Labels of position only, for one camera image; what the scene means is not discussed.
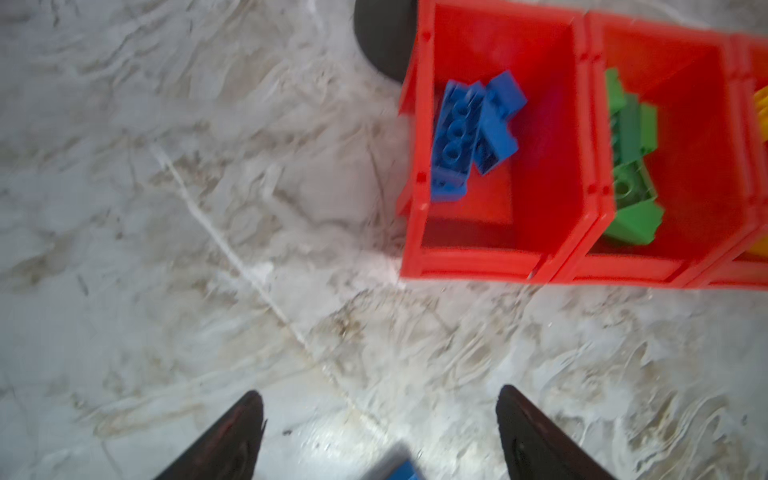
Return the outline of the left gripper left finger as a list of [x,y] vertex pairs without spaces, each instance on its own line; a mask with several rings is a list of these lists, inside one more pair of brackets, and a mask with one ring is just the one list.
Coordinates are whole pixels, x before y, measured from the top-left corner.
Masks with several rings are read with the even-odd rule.
[[247,391],[156,480],[251,480],[266,421],[262,396]]

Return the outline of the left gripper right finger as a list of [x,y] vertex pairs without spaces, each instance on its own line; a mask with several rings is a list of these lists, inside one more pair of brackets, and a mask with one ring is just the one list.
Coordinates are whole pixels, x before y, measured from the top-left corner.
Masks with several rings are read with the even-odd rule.
[[496,416],[510,478],[614,479],[514,386],[501,388]]

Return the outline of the blue lego brick slanted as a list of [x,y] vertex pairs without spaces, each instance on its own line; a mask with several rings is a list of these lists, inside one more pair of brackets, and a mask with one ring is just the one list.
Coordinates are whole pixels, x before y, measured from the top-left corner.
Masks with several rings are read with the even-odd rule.
[[362,480],[422,480],[422,472],[404,443],[396,443],[361,477]]

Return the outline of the green lego pile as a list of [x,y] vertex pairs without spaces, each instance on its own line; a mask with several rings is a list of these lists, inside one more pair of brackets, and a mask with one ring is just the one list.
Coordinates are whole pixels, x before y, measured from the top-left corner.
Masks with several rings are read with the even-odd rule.
[[645,165],[658,148],[657,108],[626,91],[616,68],[605,71],[605,82],[616,214],[604,235],[625,245],[649,245],[665,213]]

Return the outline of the yellow lego pile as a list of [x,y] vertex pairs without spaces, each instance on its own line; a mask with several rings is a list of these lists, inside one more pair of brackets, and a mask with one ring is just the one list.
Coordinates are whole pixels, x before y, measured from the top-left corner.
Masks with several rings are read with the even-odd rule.
[[[757,113],[758,126],[760,129],[761,139],[764,146],[767,146],[768,141],[768,121],[767,121],[767,93],[768,87],[758,90],[753,95],[755,110]],[[767,237],[763,237],[757,242],[751,249],[752,254],[760,257],[767,257]]]

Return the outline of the blue lego pile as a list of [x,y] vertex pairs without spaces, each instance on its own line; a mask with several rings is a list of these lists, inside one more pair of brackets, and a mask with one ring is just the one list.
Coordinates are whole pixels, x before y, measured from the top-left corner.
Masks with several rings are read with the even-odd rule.
[[462,199],[473,171],[486,175],[518,151],[509,122],[526,104],[509,71],[487,83],[447,82],[434,125],[432,202]]

